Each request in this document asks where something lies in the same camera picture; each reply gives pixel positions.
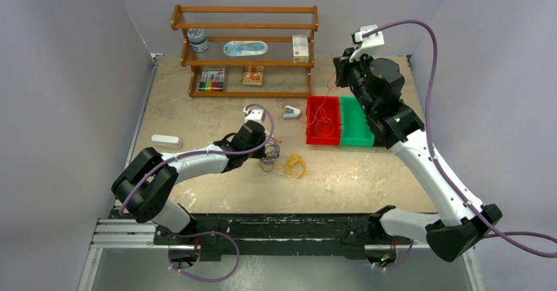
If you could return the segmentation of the green plastic bin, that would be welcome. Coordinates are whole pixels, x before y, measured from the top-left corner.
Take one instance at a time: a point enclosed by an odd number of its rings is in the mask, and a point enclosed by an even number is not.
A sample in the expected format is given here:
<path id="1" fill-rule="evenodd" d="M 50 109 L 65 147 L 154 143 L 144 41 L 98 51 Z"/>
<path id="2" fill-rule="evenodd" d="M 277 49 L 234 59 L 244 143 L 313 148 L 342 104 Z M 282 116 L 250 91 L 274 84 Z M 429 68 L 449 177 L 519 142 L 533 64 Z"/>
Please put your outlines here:
<path id="1" fill-rule="evenodd" d="M 341 146 L 374 146 L 375 136 L 370 132 L 367 119 L 355 97 L 340 97 Z"/>

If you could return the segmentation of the white red box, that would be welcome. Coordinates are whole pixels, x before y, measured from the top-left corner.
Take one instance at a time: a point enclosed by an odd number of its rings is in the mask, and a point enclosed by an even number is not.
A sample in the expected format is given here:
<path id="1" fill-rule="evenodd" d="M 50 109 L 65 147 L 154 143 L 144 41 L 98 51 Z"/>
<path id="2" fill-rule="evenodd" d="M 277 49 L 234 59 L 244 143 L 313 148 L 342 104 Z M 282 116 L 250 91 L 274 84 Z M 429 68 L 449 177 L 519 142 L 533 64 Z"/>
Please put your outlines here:
<path id="1" fill-rule="evenodd" d="M 294 63 L 309 62 L 309 42 L 306 35 L 292 36 L 292 52 Z"/>

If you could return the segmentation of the red plastic bin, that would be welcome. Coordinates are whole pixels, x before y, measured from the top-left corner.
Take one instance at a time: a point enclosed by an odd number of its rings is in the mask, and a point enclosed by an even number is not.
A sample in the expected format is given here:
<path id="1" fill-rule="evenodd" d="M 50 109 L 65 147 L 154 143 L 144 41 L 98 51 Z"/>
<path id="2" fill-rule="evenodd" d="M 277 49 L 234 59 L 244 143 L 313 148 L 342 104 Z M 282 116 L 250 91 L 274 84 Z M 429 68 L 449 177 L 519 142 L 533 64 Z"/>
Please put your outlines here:
<path id="1" fill-rule="evenodd" d="M 338 97 L 308 96 L 305 115 L 308 145 L 340 144 L 342 127 Z"/>

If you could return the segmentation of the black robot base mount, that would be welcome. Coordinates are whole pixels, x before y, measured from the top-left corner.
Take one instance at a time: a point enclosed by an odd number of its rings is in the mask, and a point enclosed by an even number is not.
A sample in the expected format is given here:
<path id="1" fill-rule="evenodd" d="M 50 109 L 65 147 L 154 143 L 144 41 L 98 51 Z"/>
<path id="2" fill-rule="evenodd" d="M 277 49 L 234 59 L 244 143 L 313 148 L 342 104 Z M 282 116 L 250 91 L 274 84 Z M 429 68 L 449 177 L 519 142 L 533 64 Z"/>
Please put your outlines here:
<path id="1" fill-rule="evenodd" d="M 373 213 L 196 213 L 191 233 L 157 226 L 156 245 L 197 246 L 201 261 L 224 255 L 342 256 L 379 262 L 394 258 L 392 245 L 407 245 L 379 228 Z"/>

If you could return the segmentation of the wooden shelf rack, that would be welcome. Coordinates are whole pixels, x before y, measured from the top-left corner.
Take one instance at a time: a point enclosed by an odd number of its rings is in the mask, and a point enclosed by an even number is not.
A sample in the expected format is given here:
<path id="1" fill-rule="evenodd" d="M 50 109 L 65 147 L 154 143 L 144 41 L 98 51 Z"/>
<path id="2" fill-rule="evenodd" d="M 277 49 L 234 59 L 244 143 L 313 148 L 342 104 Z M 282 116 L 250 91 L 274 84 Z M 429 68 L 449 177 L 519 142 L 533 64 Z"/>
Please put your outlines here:
<path id="1" fill-rule="evenodd" d="M 311 95 L 315 66 L 317 6 L 183 6 L 176 5 L 171 28 L 181 30 L 181 65 L 191 70 L 190 97 L 306 98 Z M 298 68 L 305 72 L 306 90 L 290 82 L 278 91 L 232 91 L 241 81 L 203 77 L 203 70 L 225 67 L 241 72 L 246 66 Z"/>

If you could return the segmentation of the blue oval packaged item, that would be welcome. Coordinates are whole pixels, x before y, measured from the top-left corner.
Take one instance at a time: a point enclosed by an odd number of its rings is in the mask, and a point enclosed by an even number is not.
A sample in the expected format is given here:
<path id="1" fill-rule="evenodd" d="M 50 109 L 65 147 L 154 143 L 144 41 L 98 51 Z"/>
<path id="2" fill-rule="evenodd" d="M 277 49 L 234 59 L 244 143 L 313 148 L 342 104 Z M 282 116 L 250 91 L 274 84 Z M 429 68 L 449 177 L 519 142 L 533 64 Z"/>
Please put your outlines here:
<path id="1" fill-rule="evenodd" d="M 223 46 L 223 53 L 227 56 L 259 56 L 268 51 L 264 41 L 229 41 Z"/>

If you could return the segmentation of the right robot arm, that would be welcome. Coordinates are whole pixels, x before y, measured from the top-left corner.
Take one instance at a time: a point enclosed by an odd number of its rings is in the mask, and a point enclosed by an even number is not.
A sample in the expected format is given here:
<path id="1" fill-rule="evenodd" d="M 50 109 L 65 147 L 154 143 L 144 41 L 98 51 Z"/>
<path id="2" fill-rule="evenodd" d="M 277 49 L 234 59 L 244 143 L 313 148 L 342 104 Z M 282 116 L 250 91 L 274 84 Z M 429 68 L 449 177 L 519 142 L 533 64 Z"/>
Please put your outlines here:
<path id="1" fill-rule="evenodd" d="M 502 212 L 473 194 L 428 144 L 424 123 L 401 99 L 405 78 L 399 65 L 368 55 L 351 60 L 354 52 L 350 47 L 333 59 L 336 86 L 350 89 L 370 132 L 409 168 L 437 210 L 415 213 L 386 206 L 372 215 L 368 233 L 378 243 L 393 236 L 426 243 L 439 258 L 452 262 L 485 238 Z"/>

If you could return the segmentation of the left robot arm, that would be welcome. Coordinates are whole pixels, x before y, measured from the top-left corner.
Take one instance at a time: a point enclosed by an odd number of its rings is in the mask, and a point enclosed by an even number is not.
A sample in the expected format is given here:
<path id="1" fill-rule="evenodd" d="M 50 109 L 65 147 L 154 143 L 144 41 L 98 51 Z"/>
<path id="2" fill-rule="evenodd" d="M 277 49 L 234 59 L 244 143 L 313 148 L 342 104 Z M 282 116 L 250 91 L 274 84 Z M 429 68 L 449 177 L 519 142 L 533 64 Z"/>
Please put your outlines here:
<path id="1" fill-rule="evenodd" d="M 264 126 L 252 120 L 206 148 L 180 154 L 144 148 L 113 182 L 111 191 L 137 223 L 151 221 L 170 231 L 179 244 L 196 235 L 193 216 L 169 201 L 173 187 L 202 175 L 225 173 L 264 157 Z"/>

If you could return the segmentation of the aluminium rail frame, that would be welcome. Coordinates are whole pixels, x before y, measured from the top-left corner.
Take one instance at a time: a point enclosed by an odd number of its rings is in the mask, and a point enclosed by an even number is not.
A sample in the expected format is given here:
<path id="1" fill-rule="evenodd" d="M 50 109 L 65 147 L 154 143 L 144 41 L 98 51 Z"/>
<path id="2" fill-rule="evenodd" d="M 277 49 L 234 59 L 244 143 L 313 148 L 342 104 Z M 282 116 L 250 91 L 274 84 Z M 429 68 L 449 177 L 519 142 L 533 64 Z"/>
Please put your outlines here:
<path id="1" fill-rule="evenodd" d="M 157 245 L 154 225 L 101 219 L 80 290 L 485 290 L 476 255 L 447 263 L 427 245 L 344 246 L 333 240 L 237 240 Z"/>

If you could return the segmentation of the white rectangular eraser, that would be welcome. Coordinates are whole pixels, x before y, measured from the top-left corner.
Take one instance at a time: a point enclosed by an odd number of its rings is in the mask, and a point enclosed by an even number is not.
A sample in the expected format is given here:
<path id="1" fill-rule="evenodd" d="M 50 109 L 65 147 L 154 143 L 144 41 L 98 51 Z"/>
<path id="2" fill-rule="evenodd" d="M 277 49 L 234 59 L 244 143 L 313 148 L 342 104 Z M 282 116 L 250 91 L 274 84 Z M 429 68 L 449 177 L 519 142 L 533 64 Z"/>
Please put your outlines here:
<path id="1" fill-rule="evenodd" d="M 151 136 L 150 140 L 154 145 L 158 146 L 181 147 L 182 145 L 182 140 L 172 135 L 154 134 Z"/>

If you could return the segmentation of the blue white jar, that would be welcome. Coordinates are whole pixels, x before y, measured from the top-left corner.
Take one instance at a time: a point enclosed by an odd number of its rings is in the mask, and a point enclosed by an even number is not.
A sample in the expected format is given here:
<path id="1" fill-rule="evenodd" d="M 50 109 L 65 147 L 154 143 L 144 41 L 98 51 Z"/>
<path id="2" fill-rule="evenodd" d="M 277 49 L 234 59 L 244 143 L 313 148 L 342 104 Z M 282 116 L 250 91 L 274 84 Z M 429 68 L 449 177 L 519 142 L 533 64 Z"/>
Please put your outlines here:
<path id="1" fill-rule="evenodd" d="M 208 50 L 207 37 L 202 28 L 188 29 L 187 40 L 195 53 L 203 53 Z"/>

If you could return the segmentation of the orange small notebook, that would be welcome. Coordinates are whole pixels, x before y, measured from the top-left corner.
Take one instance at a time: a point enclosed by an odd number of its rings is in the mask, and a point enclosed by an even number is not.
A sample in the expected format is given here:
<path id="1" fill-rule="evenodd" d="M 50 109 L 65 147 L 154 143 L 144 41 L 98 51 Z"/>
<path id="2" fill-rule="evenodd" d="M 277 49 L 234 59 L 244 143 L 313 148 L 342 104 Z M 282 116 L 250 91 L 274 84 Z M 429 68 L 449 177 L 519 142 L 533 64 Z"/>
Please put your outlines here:
<path id="1" fill-rule="evenodd" d="M 241 84 L 260 86 L 263 83 L 264 66 L 245 66 L 242 71 Z"/>

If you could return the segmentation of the marker pen set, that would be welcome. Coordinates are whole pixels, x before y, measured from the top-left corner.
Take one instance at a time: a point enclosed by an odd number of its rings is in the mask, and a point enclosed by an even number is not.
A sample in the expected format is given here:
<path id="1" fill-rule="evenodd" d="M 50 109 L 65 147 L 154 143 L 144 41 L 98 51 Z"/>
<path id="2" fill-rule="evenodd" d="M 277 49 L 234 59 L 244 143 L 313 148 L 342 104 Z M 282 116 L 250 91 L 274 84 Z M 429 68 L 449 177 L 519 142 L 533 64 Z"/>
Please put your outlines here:
<path id="1" fill-rule="evenodd" d="M 223 91 L 225 82 L 225 67 L 203 67 L 198 84 L 199 91 Z"/>

